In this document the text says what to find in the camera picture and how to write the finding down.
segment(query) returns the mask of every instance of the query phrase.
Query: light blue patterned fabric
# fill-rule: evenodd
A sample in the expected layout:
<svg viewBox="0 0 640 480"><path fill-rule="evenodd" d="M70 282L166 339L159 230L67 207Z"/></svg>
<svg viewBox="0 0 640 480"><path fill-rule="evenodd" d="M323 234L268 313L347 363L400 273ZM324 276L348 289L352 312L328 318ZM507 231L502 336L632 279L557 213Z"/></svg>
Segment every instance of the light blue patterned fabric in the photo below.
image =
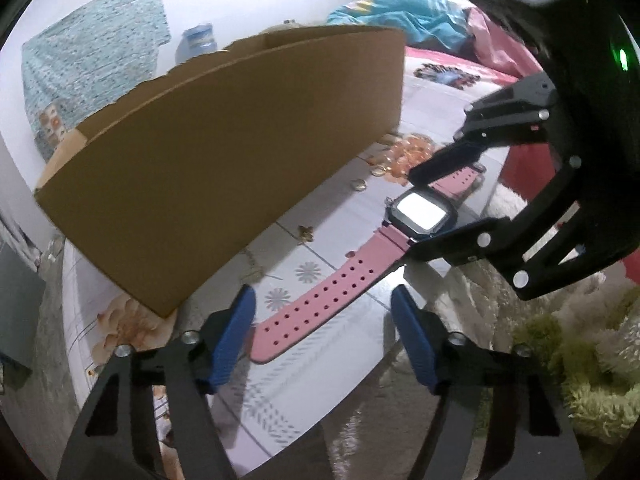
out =
<svg viewBox="0 0 640 480"><path fill-rule="evenodd" d="M22 46L27 117L45 160L53 153L40 114L54 105L73 128L156 72L171 39L162 0L94 0Z"/></svg>
<svg viewBox="0 0 640 480"><path fill-rule="evenodd" d="M359 0L335 9L326 22L401 28L408 46L449 54L470 38L465 14L452 0Z"/></svg>

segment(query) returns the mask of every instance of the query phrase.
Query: blue gripper pad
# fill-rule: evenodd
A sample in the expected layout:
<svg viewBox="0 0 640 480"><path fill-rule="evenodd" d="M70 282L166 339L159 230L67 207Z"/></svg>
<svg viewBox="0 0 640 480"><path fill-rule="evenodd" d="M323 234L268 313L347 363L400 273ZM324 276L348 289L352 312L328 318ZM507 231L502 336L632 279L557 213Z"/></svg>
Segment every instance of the blue gripper pad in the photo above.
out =
<svg viewBox="0 0 640 480"><path fill-rule="evenodd" d="M244 344L255 316L255 291L242 287L231 305L231 317L213 351L213 368L209 383L214 389L226 384L236 366L236 359Z"/></svg>
<svg viewBox="0 0 640 480"><path fill-rule="evenodd" d="M432 394L440 383L437 370L437 354L447 331L436 314L419 310L404 285L398 285L391 293L391 316L400 333L415 378Z"/></svg>

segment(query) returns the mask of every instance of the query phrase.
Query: gray flower print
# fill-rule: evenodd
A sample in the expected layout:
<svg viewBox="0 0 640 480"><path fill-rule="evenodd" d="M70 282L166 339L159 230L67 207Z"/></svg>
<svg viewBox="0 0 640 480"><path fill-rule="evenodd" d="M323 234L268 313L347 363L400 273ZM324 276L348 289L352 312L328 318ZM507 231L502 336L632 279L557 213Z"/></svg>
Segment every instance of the gray flower print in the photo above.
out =
<svg viewBox="0 0 640 480"><path fill-rule="evenodd" d="M274 288L266 295L265 300L267 301L267 308L277 312L286 304L291 303L291 295L288 290Z"/></svg>
<svg viewBox="0 0 640 480"><path fill-rule="evenodd" d="M316 282L320 274L320 267L315 262L305 262L296 269L296 277L302 283Z"/></svg>

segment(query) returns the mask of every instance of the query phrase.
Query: gray floor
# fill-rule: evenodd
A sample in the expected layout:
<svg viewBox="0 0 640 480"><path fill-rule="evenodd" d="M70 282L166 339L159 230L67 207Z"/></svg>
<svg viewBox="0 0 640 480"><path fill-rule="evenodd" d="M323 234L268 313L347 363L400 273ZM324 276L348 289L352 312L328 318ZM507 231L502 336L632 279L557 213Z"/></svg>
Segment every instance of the gray floor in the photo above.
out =
<svg viewBox="0 0 640 480"><path fill-rule="evenodd" d="M47 288L40 306L33 373L26 376L5 367L0 402L4 418L33 463L54 479L79 410L62 327L62 254L53 263L43 261L40 275Z"/></svg>

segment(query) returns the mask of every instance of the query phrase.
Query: pink watch strap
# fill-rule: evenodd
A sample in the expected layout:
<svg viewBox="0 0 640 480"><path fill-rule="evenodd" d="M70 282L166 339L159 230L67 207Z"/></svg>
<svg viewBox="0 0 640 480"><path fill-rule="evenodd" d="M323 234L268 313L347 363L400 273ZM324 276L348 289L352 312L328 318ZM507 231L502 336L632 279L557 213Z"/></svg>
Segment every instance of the pink watch strap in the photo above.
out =
<svg viewBox="0 0 640 480"><path fill-rule="evenodd" d="M430 186L455 202L473 186L479 175L478 170L467 166L436 180Z"/></svg>
<svg viewBox="0 0 640 480"><path fill-rule="evenodd" d="M383 226L340 269L255 329L250 357L267 363L338 314L406 253L409 238Z"/></svg>

